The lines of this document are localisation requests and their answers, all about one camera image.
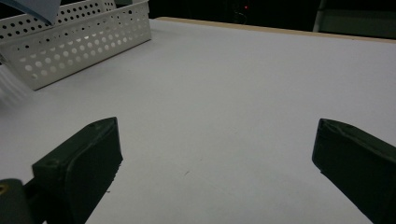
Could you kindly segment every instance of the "wooden table edge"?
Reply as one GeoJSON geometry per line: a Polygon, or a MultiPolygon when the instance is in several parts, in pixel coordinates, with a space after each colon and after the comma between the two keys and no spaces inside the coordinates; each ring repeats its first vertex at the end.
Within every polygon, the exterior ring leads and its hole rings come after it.
{"type": "Polygon", "coordinates": [[[392,39],[381,39],[381,38],[354,36],[354,35],[332,35],[332,34],[306,32],[306,31],[284,30],[284,29],[269,28],[269,27],[233,24],[233,23],[225,23],[225,22],[218,22],[218,21],[197,21],[197,20],[171,18],[171,17],[159,17],[159,18],[156,18],[155,20],[184,22],[184,23],[190,23],[190,24],[207,25],[207,26],[231,28],[231,29],[238,29],[238,30],[268,32],[268,33],[276,33],[276,34],[286,34],[286,35],[321,36],[321,37],[330,37],[330,38],[364,40],[364,41],[374,41],[374,42],[396,44],[396,40],[392,40],[392,39]]]}

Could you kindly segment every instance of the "white table surface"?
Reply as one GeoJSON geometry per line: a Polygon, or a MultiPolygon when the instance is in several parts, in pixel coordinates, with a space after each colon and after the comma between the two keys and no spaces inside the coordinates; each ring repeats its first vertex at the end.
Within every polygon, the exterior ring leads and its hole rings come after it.
{"type": "Polygon", "coordinates": [[[320,118],[396,146],[396,45],[151,21],[152,40],[39,91],[0,67],[0,179],[117,117],[87,223],[370,223],[311,161],[320,118]]]}

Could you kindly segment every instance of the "dark background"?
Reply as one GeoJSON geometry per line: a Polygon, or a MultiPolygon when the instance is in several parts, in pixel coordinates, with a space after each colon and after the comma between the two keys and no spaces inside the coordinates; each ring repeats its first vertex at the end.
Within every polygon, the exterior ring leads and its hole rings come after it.
{"type": "MultiPolygon", "coordinates": [[[[62,5],[77,1],[62,0],[62,5]]],[[[176,17],[312,31],[320,0],[149,0],[148,4],[152,19],[176,17]]],[[[326,8],[396,11],[396,0],[326,0],[326,8]]],[[[18,14],[0,4],[0,19],[18,14]]]]}

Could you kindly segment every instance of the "basket hole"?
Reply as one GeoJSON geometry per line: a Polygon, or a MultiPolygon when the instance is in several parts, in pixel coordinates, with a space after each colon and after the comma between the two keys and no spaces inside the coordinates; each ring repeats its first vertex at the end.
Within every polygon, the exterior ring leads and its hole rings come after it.
{"type": "Polygon", "coordinates": [[[28,71],[28,72],[31,72],[33,70],[33,67],[28,64],[28,65],[25,66],[25,70],[28,71]]]}

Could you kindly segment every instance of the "perforated plastic basket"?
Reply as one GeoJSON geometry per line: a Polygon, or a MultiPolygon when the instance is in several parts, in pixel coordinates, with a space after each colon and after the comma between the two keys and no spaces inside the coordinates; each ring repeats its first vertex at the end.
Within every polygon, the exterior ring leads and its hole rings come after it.
{"type": "Polygon", "coordinates": [[[106,0],[61,7],[53,27],[27,15],[1,20],[0,60],[37,90],[151,39],[148,1],[114,6],[106,0]]]}

